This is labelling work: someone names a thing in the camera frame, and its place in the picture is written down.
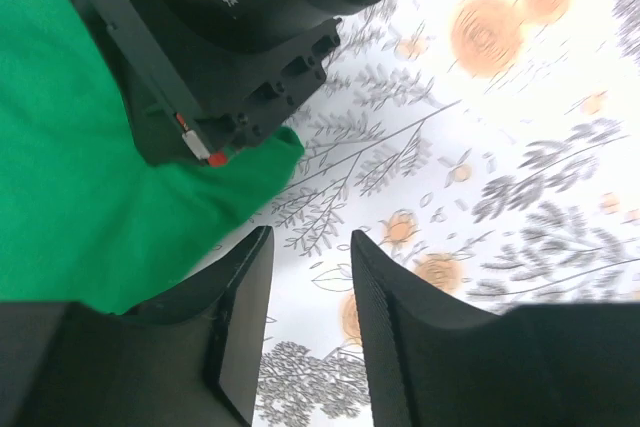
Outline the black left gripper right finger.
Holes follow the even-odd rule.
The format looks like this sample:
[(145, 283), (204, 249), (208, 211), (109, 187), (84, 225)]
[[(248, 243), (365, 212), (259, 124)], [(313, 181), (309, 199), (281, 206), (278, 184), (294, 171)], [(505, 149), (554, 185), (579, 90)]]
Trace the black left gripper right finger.
[(376, 425), (638, 424), (637, 304), (495, 315), (398, 265), (361, 231), (351, 266)]

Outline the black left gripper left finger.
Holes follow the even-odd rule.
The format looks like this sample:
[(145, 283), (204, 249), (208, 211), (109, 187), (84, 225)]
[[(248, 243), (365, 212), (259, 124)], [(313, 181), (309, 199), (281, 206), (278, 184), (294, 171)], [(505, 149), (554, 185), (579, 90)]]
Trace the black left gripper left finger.
[(250, 425), (273, 263), (273, 231), (259, 227), (122, 315), (3, 303), (2, 424)]

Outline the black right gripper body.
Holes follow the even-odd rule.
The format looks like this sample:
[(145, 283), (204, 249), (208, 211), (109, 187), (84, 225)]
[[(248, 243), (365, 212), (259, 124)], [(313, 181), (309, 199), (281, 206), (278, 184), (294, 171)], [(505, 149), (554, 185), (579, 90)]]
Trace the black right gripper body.
[(151, 165), (217, 167), (326, 80), (340, 20), (381, 0), (70, 0)]

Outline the green t shirt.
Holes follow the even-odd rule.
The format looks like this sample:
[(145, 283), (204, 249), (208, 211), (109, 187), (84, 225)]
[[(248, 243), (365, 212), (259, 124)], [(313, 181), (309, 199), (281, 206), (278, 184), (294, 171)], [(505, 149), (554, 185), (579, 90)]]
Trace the green t shirt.
[(1, 0), (1, 297), (122, 313), (180, 282), (290, 180), (281, 128), (221, 168), (151, 167), (69, 0)]

